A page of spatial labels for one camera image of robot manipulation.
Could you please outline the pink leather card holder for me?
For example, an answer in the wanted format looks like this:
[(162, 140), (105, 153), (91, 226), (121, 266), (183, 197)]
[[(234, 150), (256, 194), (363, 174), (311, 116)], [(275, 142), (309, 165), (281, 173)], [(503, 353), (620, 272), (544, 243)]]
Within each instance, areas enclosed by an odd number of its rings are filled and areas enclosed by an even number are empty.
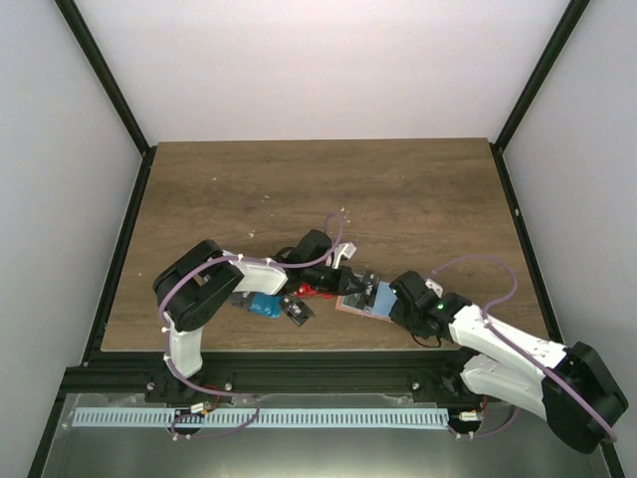
[(381, 281), (370, 293), (357, 293), (339, 296), (335, 309), (340, 312), (367, 317), (383, 322), (390, 322), (390, 312), (396, 297), (387, 282)]

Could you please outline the black VIP card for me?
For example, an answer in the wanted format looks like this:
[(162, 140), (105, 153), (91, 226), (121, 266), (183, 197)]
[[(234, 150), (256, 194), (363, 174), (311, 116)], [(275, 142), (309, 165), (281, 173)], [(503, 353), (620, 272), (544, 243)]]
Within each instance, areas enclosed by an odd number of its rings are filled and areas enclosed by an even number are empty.
[(361, 310), (374, 306), (379, 285), (379, 277), (376, 273), (371, 271), (367, 271), (366, 273), (368, 274), (367, 289), (364, 293), (358, 295), (356, 303), (357, 307)]
[(302, 327), (315, 315), (314, 311), (297, 296), (283, 297), (280, 301), (280, 305), (282, 312), (298, 327)]

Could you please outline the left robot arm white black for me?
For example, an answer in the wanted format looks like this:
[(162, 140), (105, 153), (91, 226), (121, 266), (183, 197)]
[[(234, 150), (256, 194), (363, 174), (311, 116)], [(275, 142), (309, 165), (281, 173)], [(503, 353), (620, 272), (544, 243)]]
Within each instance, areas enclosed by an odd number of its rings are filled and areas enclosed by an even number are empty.
[(262, 315), (284, 314), (300, 327), (314, 314), (305, 297), (371, 294), (374, 279), (344, 264), (354, 253), (353, 244), (316, 229), (266, 258), (233, 254), (210, 239), (197, 244), (152, 286), (167, 335), (169, 391), (183, 402), (202, 393), (203, 328), (229, 302)]

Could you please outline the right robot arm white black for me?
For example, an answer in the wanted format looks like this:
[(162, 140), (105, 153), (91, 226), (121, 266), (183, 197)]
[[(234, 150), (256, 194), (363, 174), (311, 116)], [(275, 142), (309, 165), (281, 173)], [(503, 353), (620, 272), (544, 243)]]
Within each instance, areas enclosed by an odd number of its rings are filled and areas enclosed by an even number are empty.
[(392, 322), (417, 338), (444, 340), (470, 353), (442, 376), (449, 398), (463, 401), (474, 393), (506, 401), (543, 419), (581, 453), (616, 440), (613, 427), (629, 403), (593, 347), (534, 337), (414, 271), (389, 289), (395, 297)]

